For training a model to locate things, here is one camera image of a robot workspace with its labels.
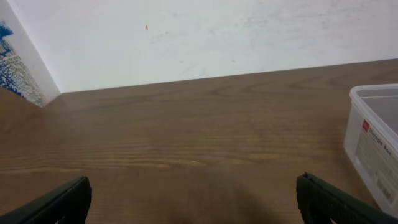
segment clear plastic container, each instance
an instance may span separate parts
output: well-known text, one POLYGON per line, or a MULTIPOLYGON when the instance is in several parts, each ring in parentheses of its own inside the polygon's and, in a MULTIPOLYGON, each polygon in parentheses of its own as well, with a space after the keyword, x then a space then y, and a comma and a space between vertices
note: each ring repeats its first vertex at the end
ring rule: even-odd
POLYGON ((384 212, 398 218, 398 84, 357 86, 344 149, 384 212))

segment red logo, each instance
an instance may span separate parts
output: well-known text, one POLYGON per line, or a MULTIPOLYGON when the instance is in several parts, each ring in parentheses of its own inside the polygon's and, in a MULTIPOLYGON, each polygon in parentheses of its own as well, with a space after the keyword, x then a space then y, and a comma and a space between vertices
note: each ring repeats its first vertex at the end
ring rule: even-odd
POLYGON ((369 130, 369 123, 363 120, 362 128, 367 132, 369 130))

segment wooden table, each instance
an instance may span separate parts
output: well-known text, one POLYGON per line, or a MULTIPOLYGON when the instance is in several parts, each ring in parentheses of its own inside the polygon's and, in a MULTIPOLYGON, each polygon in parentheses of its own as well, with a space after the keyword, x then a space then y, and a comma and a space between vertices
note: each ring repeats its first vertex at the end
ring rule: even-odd
POLYGON ((374 204, 343 150, 353 86, 398 60, 66 93, 1 90, 0 213, 87 175, 87 223, 303 223, 305 171, 374 204))

